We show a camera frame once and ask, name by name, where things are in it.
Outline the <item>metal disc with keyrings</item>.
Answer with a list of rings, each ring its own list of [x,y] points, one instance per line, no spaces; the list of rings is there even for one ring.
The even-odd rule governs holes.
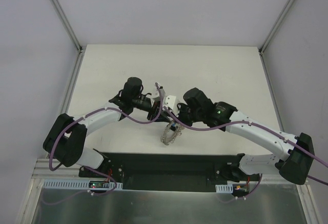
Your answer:
[[[164,129],[162,136],[160,137],[160,141],[168,146],[172,144],[175,139],[182,134],[184,127],[178,123],[176,123],[176,128],[172,128],[171,125],[176,122],[171,121]]]

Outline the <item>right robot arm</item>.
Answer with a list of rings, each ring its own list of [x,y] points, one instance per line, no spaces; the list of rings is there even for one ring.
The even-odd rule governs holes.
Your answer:
[[[177,105],[178,119],[186,125],[202,122],[208,127],[221,126],[221,130],[239,135],[267,149],[267,155],[244,155],[231,166],[231,176],[243,180],[252,174],[279,174],[285,180],[302,185],[310,171],[314,155],[312,138],[301,133],[296,136],[276,130],[243,114],[225,102],[212,105]]]

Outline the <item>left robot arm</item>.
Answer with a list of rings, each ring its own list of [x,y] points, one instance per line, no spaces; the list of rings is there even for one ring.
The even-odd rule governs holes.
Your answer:
[[[43,149],[49,153],[50,170],[80,165],[90,168],[96,177],[104,177],[109,166],[100,152],[86,147],[87,136],[125,118],[141,123],[131,117],[134,109],[147,112],[146,125],[159,121],[166,93],[159,83],[155,83],[155,89],[154,93],[144,94],[141,79],[130,77],[124,87],[100,108],[78,116],[59,115],[43,143]]]

